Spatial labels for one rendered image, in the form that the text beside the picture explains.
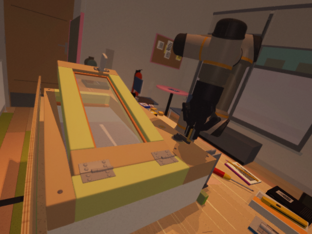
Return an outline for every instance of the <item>red fire extinguisher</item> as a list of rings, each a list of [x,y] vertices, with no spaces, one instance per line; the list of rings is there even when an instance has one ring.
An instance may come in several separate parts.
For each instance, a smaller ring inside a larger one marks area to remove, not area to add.
[[[141,70],[136,70],[136,73],[135,73],[135,77],[139,78],[139,79],[142,79],[142,73],[141,73],[142,69]],[[134,89],[133,89],[133,85],[135,83],[135,78],[133,77],[133,84],[132,84],[132,90],[131,90],[131,93],[133,94],[134,97],[136,97],[138,95],[138,92],[135,91],[134,92]]]

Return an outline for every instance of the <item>round table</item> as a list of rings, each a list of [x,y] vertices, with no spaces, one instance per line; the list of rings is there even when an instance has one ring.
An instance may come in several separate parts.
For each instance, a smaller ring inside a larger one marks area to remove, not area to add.
[[[156,87],[158,89],[161,89],[163,91],[166,91],[166,92],[170,93],[169,100],[168,100],[167,107],[166,107],[166,111],[165,111],[165,116],[167,116],[167,114],[168,114],[170,103],[171,103],[171,100],[172,100],[172,96],[174,94],[181,95],[181,96],[187,96],[189,94],[189,93],[184,92],[182,90],[175,89],[173,87],[169,87],[169,86],[165,86],[165,85],[156,85]]]

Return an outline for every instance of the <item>metal latch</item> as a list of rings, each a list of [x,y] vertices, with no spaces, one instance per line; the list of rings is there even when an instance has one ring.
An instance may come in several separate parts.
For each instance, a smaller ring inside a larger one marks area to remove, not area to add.
[[[116,176],[108,159],[78,164],[83,183]]]
[[[160,166],[178,162],[178,160],[175,158],[175,155],[170,153],[170,150],[152,152],[152,155]]]

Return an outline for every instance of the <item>screwdriver shaft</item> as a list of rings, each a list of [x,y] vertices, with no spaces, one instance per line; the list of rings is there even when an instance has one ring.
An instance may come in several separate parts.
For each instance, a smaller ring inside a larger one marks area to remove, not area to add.
[[[246,187],[245,185],[242,185],[241,183],[238,183],[238,182],[237,182],[237,181],[235,181],[235,180],[233,180],[233,181],[234,181],[234,182],[236,182],[237,184],[240,184],[241,186],[245,187],[246,189],[249,189],[249,190],[253,191],[252,189],[250,189],[250,188]]]

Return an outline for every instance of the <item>bulletin board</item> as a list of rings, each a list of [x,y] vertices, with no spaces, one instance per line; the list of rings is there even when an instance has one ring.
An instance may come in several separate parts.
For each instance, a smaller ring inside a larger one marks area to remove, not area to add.
[[[150,62],[180,69],[182,57],[174,54],[172,49],[173,43],[173,39],[157,33]]]

